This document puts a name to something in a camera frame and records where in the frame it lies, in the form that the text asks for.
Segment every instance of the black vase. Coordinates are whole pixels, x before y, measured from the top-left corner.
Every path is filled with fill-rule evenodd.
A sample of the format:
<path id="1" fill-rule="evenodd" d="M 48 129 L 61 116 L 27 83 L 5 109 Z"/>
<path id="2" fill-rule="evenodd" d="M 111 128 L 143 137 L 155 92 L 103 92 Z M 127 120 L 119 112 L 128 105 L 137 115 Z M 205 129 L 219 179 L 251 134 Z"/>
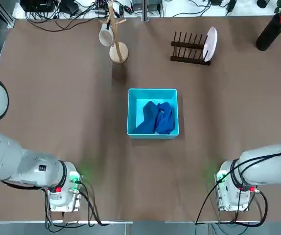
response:
<path id="1" fill-rule="evenodd" d="M 275 14 L 256 41 L 259 50 L 267 50 L 281 33 L 280 15 Z"/>

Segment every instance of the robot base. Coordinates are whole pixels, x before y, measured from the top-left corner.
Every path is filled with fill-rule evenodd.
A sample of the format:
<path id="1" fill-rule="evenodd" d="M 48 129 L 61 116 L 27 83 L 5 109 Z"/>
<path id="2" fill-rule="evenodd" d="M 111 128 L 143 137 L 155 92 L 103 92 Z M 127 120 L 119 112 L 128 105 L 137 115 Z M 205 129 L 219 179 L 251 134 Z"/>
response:
<path id="1" fill-rule="evenodd" d="M 231 163 L 231 161 L 225 161 L 222 164 L 220 171 L 214 176 L 215 182 L 222 179 L 222 177 L 230 171 Z M 215 192 L 219 211 L 233 212 L 237 211 L 238 208 L 238 210 L 242 212 L 248 207 L 250 192 L 241 192 L 238 206 L 240 190 L 233 184 L 231 175 L 228 175 L 221 183 L 218 184 Z"/>
<path id="2" fill-rule="evenodd" d="M 52 212 L 77 212 L 80 208 L 80 184 L 75 181 L 81 181 L 82 177 L 76 171 L 75 166 L 70 162 L 64 162 L 67 167 L 67 178 L 61 188 L 61 192 L 49 192 L 49 203 Z"/>

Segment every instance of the white floor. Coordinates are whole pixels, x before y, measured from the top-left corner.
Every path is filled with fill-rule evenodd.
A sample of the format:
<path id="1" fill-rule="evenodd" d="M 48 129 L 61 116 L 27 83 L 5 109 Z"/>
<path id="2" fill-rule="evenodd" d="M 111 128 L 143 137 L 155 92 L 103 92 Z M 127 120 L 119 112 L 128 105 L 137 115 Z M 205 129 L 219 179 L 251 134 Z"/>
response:
<path id="1" fill-rule="evenodd" d="M 77 0 L 83 6 L 89 6 L 94 0 Z M 118 0 L 123 5 L 130 6 L 129 0 Z M 229 3 L 230 0 L 223 0 L 221 6 L 225 6 Z M 274 15 L 274 9 L 277 6 L 277 0 L 270 0 L 267 7 L 261 9 L 257 6 L 257 0 L 237 0 L 236 5 L 231 13 L 228 16 L 271 16 Z M 227 10 L 226 7 L 220 6 L 211 6 L 208 4 L 208 0 L 163 0 L 163 12 L 161 13 L 161 17 L 163 15 L 165 17 L 173 17 L 179 13 L 187 13 L 180 14 L 177 17 L 198 17 L 202 14 L 204 9 L 207 11 L 203 14 L 203 16 L 226 16 Z M 118 12 L 119 5 L 114 3 L 114 9 Z M 90 19 L 97 17 L 98 15 L 91 11 L 90 13 L 85 15 L 85 19 Z M 141 14 L 133 14 L 129 15 L 128 13 L 124 13 L 124 17 L 140 17 Z M 153 12 L 148 14 L 149 17 L 159 17 L 158 12 Z M 21 8 L 20 4 L 17 3 L 14 11 L 13 17 L 17 19 L 24 19 L 25 12 Z"/>

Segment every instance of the wooden base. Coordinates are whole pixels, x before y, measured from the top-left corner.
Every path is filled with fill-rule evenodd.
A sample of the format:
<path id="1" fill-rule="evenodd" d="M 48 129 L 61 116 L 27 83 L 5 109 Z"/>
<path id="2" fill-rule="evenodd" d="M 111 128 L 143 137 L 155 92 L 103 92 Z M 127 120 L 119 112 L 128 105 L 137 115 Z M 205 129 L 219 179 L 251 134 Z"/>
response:
<path id="1" fill-rule="evenodd" d="M 110 58 L 112 59 L 113 63 L 116 64 L 124 63 L 129 55 L 129 50 L 127 49 L 126 44 L 119 42 L 119 47 L 122 55 L 122 61 L 120 61 L 119 56 L 117 55 L 116 45 L 110 47 L 110 51 L 109 51 Z"/>

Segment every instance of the white mug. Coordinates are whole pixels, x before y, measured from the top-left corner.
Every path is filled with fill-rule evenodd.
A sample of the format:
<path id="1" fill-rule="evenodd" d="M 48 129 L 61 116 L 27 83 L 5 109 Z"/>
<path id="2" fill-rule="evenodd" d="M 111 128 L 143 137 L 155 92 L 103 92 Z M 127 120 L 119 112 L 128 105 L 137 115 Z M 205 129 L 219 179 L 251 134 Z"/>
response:
<path id="1" fill-rule="evenodd" d="M 109 25 L 109 29 L 107 29 L 106 23 L 103 23 L 101 25 L 101 29 L 99 32 L 99 41 L 101 42 L 101 44 L 103 44 L 106 47 L 109 47 L 114 43 L 115 38 L 113 36 L 113 31 L 110 25 Z"/>

